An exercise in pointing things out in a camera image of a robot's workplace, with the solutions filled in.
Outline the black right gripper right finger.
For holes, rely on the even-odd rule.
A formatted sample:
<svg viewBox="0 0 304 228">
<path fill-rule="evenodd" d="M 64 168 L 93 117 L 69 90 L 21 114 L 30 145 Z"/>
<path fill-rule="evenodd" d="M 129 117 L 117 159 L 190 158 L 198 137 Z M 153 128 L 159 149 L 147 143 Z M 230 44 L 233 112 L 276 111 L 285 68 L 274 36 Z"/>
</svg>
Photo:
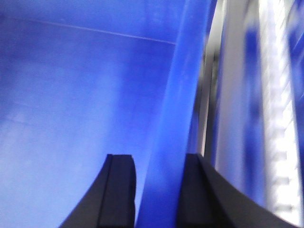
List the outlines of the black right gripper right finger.
<svg viewBox="0 0 304 228">
<path fill-rule="evenodd" d="M 291 228 L 226 181 L 200 154 L 186 154 L 178 228 Z"/>
</svg>

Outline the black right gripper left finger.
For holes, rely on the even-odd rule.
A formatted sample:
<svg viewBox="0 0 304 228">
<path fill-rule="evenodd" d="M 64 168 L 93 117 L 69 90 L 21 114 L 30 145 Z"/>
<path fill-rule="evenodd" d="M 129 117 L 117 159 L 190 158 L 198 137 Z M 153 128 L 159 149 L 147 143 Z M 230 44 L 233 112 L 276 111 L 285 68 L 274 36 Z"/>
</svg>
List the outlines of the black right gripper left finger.
<svg viewBox="0 0 304 228">
<path fill-rule="evenodd" d="M 62 228 L 133 228 L 136 170 L 131 155 L 109 154 Z"/>
</svg>

